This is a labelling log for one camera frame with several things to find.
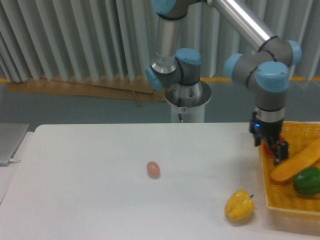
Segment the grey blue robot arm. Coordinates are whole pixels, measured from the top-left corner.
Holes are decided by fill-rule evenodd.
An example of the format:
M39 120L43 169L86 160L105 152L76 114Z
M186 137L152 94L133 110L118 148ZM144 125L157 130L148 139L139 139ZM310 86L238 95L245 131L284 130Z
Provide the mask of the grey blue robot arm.
M193 0L153 0L159 17L155 58L145 69L155 90L164 90L171 105L173 122L185 122L187 111L204 106L211 98L209 86L200 81L201 55L192 48L177 48L180 22L188 14ZM265 143L278 165L289 156L289 145L280 133L285 117L290 67L302 57L300 45L284 41L238 0L209 0L209 7L222 14L252 46L250 56L237 53L224 64L224 73L233 82L255 94L255 110L249 132L255 146Z

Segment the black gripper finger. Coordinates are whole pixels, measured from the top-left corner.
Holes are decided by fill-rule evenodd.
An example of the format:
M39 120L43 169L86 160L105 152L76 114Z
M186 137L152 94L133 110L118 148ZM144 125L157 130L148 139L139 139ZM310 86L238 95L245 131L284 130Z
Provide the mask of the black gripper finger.
M259 133L260 120L257 118L257 112L253 111L249 122L249 132L254 138L254 146L258 147L261 145L261 135Z
M267 145L272 151L273 165L276 166L289 157L289 143L285 141L267 139Z

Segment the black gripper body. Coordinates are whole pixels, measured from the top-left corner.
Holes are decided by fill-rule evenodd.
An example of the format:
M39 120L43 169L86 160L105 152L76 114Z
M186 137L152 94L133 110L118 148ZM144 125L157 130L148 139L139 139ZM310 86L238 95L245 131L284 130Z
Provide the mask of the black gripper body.
M265 122L262 120L259 120L260 127L259 127L259 133L261 136L261 140L265 141L267 143L267 139L274 139L278 140L280 137L280 133L283 127L283 121L284 119L281 119L276 122Z

